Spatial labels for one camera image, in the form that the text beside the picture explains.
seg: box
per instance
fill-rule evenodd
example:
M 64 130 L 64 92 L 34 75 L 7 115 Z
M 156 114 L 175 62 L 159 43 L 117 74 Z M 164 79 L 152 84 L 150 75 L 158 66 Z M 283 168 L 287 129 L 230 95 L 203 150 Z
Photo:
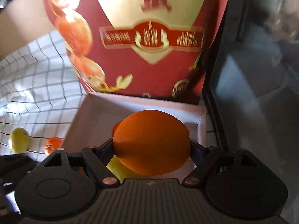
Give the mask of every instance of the box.
M 74 118 L 63 147 L 70 153 L 80 152 L 87 146 L 101 146 L 111 138 L 111 130 L 115 123 L 135 112 L 148 109 L 163 111 L 176 117 L 187 126 L 190 138 L 205 146 L 206 109 L 204 107 L 113 94 L 89 93 Z M 194 163 L 189 159 L 177 171 L 158 177 L 174 177 L 182 180 L 194 167 Z

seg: green fruit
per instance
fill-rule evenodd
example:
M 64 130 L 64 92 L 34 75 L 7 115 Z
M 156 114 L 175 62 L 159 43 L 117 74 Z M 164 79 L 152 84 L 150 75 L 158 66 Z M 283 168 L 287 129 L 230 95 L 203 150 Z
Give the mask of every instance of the green fruit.
M 9 136 L 9 147 L 15 154 L 24 153 L 28 150 L 30 137 L 23 128 L 14 129 Z
M 144 179 L 146 176 L 140 175 L 128 169 L 123 165 L 116 156 L 108 163 L 107 168 L 119 179 L 122 183 L 124 179 Z

